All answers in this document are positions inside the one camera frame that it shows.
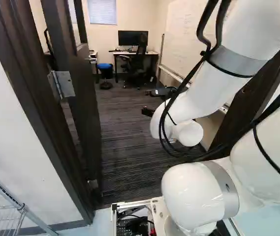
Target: window blind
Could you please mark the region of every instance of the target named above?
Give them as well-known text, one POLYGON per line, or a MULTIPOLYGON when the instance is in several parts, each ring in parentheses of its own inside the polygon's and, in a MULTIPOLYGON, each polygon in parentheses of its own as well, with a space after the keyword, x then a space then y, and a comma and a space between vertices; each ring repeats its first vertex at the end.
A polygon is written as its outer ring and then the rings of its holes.
POLYGON ((91 24, 116 25, 116 0, 87 0, 91 24))

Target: open door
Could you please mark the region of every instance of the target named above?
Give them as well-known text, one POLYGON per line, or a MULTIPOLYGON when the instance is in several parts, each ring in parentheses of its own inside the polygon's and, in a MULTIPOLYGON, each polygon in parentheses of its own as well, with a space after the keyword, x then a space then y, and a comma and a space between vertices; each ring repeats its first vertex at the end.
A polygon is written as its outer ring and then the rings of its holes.
POLYGON ((70 74, 75 95, 67 98, 76 126, 83 168, 93 196, 101 198, 101 130, 89 62, 89 47, 81 1, 74 1, 81 42, 75 42, 67 0, 41 0, 58 71, 70 74))
MULTIPOLYGON (((67 52, 73 54, 68 61, 70 67, 64 69, 74 71, 73 77, 76 78, 82 73, 79 68, 83 63, 74 55, 76 48, 72 49, 67 52)), ((61 106, 53 96, 47 78, 49 70, 27 0, 0 0, 0 61, 61 181, 85 223, 91 224, 94 217, 92 191, 61 106)))

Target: black office chair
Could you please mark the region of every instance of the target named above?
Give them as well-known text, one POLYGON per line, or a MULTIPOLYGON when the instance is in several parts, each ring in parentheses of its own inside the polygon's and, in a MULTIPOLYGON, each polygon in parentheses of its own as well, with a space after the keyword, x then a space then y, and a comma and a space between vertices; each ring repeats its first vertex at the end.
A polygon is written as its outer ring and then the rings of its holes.
POLYGON ((140 89, 141 84, 145 84, 146 71, 144 69, 144 59, 146 53, 147 38, 145 35, 141 36, 141 42, 138 46, 136 54, 132 57, 126 55, 118 56, 121 58, 125 64, 121 65, 121 68, 128 73, 126 79, 124 79, 124 88, 126 84, 134 84, 138 89, 140 89))

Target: metal hinge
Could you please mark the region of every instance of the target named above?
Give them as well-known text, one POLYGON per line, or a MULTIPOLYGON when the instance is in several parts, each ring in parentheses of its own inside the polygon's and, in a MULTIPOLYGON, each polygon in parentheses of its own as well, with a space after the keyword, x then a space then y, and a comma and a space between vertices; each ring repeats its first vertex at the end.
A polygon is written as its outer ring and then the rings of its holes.
POLYGON ((72 79, 69 71, 50 71, 48 80, 57 100, 65 97, 75 97, 72 79))

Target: white robotic arm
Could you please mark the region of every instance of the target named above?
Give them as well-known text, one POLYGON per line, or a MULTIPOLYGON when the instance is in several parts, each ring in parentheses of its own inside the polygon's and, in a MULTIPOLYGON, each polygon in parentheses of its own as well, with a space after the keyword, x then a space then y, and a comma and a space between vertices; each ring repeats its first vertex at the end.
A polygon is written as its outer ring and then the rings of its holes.
MULTIPOLYGON (((167 138, 194 146, 203 137, 202 127, 192 119, 215 112, 240 90, 280 49, 280 0, 237 0, 224 24, 222 45, 210 62, 204 62, 191 87, 180 94, 165 119, 167 138)), ((165 104, 155 111, 150 130, 159 138, 158 124, 165 104)))
MULTIPOLYGON (((191 119, 215 112, 279 49, 280 0, 237 0, 226 21, 222 45, 203 63, 191 87, 170 107, 174 122, 169 116, 165 119, 167 138, 177 138, 185 146, 199 143, 203 130, 191 119)), ((159 137, 164 107, 161 104, 151 120, 154 138, 159 137)), ((256 131, 263 148, 280 168, 280 108, 256 131)), ((170 168, 162 179, 162 193, 179 228, 186 235, 204 236, 221 219, 280 204, 280 174, 259 150, 251 130, 237 142, 229 157, 170 168)))

